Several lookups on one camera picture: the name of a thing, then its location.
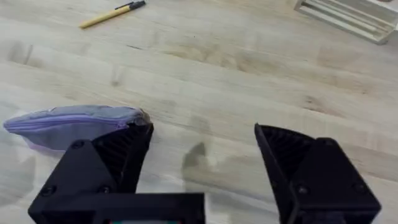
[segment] purple pouch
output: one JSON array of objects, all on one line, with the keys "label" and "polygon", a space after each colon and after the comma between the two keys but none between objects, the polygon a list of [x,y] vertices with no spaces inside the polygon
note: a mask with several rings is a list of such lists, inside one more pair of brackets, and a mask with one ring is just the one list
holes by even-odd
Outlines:
[{"label": "purple pouch", "polygon": [[12,118],[4,123],[4,128],[24,137],[33,149],[67,150],[77,139],[93,140],[132,123],[148,123],[142,110],[126,106],[80,105]]}]

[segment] light wood surface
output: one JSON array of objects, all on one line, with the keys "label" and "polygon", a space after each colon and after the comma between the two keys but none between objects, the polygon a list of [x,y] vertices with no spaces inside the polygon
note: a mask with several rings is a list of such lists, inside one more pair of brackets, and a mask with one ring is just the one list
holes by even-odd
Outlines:
[{"label": "light wood surface", "polygon": [[[398,223],[398,40],[376,46],[276,0],[0,0],[0,115],[138,106],[155,124],[139,192],[206,192],[208,223],[278,223],[254,123],[338,140]],[[61,157],[0,132],[0,223]]]}]

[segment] screw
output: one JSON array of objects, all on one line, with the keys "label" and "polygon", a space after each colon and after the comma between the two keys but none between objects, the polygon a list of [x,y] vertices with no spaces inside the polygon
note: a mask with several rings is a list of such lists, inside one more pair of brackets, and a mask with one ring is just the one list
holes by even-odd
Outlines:
[{"label": "screw", "polygon": [[302,195],[307,195],[310,193],[310,189],[304,185],[299,185],[297,187],[297,192]]},{"label": "screw", "polygon": [[366,187],[363,184],[354,184],[353,187],[354,187],[354,190],[358,193],[363,194],[366,192]]},{"label": "screw", "polygon": [[43,197],[48,197],[53,195],[55,192],[57,191],[57,186],[50,186],[50,187],[44,187],[41,191],[40,191],[40,195]]},{"label": "screw", "polygon": [[72,149],[79,149],[85,145],[85,142],[82,140],[77,140],[72,144]]},{"label": "screw", "polygon": [[97,190],[97,192],[98,192],[98,193],[109,194],[109,193],[111,193],[111,187],[106,186],[106,185],[101,186],[101,187]]}]

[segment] black plastic bracket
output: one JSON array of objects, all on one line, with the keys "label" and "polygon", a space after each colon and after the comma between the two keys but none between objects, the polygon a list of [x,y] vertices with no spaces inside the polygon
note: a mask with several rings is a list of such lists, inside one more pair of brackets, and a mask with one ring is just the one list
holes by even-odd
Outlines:
[{"label": "black plastic bracket", "polygon": [[368,224],[381,209],[338,143],[255,125],[281,224]]},{"label": "black plastic bracket", "polygon": [[154,127],[132,125],[93,141],[73,143],[28,213],[38,224],[176,221],[205,224],[205,197],[136,194]]}]

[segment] pen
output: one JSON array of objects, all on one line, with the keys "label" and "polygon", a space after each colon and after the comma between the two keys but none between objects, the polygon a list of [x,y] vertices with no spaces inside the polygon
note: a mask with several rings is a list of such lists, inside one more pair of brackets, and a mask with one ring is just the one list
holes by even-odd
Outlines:
[{"label": "pen", "polygon": [[116,9],[114,9],[111,12],[108,12],[106,14],[98,16],[98,17],[96,17],[94,19],[85,21],[82,24],[80,24],[79,27],[82,28],[82,29],[85,29],[85,28],[90,27],[92,25],[95,25],[95,24],[97,24],[99,22],[103,22],[103,21],[108,20],[110,18],[113,18],[115,16],[124,14],[126,12],[129,12],[129,11],[132,11],[132,10],[135,10],[135,9],[138,9],[139,7],[142,7],[145,4],[146,4],[145,1],[127,3],[127,4],[123,5],[123,6],[117,7]]}]

